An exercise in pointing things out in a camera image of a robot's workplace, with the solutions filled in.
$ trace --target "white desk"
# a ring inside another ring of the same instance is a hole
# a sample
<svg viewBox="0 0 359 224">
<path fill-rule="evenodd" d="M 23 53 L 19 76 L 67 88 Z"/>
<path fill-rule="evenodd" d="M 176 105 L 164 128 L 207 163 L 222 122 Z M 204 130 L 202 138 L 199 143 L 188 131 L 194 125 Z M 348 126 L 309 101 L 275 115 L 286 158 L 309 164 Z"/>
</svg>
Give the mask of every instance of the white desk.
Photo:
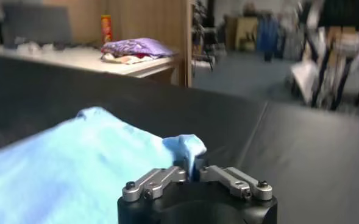
<svg viewBox="0 0 359 224">
<path fill-rule="evenodd" d="M 174 68 L 173 58 L 160 58 L 133 65 L 104 63 L 101 61 L 102 53 L 99 50 L 92 48 L 74 48 L 66 49 L 64 51 L 40 52 L 0 48 L 0 55 L 68 68 L 86 69 L 117 75 L 129 75 L 138 78 L 144 78 Z"/>
</svg>

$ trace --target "black surface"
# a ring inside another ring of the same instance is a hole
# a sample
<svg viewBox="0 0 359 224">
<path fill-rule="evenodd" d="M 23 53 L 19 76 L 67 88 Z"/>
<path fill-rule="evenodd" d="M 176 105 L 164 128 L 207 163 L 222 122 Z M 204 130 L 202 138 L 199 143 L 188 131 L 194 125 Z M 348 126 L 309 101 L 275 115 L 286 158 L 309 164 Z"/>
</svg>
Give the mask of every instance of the black surface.
<svg viewBox="0 0 359 224">
<path fill-rule="evenodd" d="M 239 153 L 266 104 L 0 58 L 0 147 L 93 106 L 161 137 L 194 133 L 211 151 Z"/>
<path fill-rule="evenodd" d="M 236 165 L 273 186 L 279 223 L 359 223 L 359 119 L 268 105 Z"/>
<path fill-rule="evenodd" d="M 0 146 L 96 105 L 162 137 L 198 135 L 210 164 L 273 186 L 279 223 L 359 223 L 359 118 L 0 58 Z"/>
</svg>

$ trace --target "red can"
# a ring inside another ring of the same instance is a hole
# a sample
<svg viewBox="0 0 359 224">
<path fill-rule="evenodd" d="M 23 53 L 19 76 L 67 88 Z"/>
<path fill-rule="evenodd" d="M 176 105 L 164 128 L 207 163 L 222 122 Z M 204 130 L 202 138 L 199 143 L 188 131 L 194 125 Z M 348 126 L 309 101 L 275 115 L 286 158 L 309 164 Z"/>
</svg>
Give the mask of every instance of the red can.
<svg viewBox="0 0 359 224">
<path fill-rule="evenodd" d="M 102 40 L 104 43 L 113 41 L 112 17 L 110 15 L 101 16 Z"/>
</svg>

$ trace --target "wooden wall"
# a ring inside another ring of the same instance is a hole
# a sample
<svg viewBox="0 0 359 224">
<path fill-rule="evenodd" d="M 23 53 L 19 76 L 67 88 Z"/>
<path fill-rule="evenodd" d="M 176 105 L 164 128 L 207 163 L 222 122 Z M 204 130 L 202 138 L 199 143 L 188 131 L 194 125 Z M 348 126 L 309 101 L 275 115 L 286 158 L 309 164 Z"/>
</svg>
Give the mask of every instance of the wooden wall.
<svg viewBox="0 0 359 224">
<path fill-rule="evenodd" d="M 190 0 L 43 0 L 68 8 L 74 40 L 101 41 L 101 15 L 112 16 L 115 40 L 149 37 L 178 52 L 179 84 L 191 85 Z"/>
<path fill-rule="evenodd" d="M 102 0 L 43 0 L 43 3 L 68 9 L 74 41 L 101 43 Z"/>
<path fill-rule="evenodd" d="M 189 0 L 110 0 L 108 13 L 115 39 L 149 37 L 176 50 L 179 83 L 191 85 Z"/>
</svg>

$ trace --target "screw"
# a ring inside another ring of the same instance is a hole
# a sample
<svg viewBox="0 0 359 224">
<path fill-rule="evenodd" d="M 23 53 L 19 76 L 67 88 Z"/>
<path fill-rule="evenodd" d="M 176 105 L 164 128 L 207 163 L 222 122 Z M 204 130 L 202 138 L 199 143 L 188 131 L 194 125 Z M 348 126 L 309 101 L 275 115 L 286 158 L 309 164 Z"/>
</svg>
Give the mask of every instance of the screw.
<svg viewBox="0 0 359 224">
<path fill-rule="evenodd" d="M 152 191 L 151 190 L 146 190 L 144 192 L 144 198 L 147 199 L 147 200 L 152 200 L 153 199 Z"/>
<path fill-rule="evenodd" d="M 258 187 L 267 187 L 269 186 L 269 184 L 266 181 L 259 181 L 258 182 Z"/>
<path fill-rule="evenodd" d="M 125 188 L 127 190 L 131 190 L 132 188 L 135 188 L 135 187 L 136 187 L 136 183 L 134 181 L 130 181 L 130 182 L 126 183 L 126 185 L 125 185 Z"/>
<path fill-rule="evenodd" d="M 251 193 L 250 189 L 245 189 L 245 190 L 243 191 L 243 193 L 241 194 L 241 196 L 242 196 L 244 199 L 248 200 L 248 199 L 251 198 L 252 193 Z"/>
</svg>

